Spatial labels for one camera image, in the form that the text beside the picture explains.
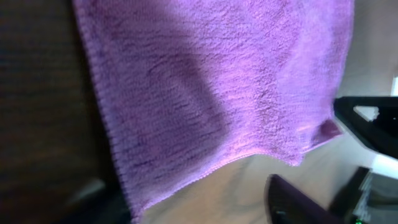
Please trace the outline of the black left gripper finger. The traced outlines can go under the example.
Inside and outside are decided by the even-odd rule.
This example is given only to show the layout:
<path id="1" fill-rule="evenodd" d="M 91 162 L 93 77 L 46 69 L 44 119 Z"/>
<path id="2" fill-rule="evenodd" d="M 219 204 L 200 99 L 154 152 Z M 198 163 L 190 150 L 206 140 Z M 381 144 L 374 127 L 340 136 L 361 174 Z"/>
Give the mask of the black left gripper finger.
<path id="1" fill-rule="evenodd" d="M 277 174 L 267 178 L 264 206 L 268 219 L 274 224 L 341 224 L 311 198 Z"/>

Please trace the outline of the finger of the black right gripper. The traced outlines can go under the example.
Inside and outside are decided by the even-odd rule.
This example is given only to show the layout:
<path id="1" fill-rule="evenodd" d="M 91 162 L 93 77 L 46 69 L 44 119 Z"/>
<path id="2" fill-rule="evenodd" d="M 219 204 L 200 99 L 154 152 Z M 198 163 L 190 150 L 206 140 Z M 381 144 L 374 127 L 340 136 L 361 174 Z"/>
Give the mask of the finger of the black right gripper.
<path id="1" fill-rule="evenodd" d="M 355 112 L 357 106 L 378 109 L 372 121 Z M 369 149 L 397 158 L 397 97 L 344 96 L 333 103 L 335 116 Z"/>

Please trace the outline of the purple microfiber cloth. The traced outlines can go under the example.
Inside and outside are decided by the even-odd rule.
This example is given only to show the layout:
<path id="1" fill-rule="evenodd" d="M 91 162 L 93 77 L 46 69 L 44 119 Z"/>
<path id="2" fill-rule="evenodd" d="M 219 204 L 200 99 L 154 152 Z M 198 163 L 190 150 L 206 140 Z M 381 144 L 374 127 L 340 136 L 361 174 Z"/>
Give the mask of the purple microfiber cloth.
<path id="1" fill-rule="evenodd" d="M 73 3 L 133 223 L 238 159 L 298 166 L 333 117 L 354 2 Z"/>

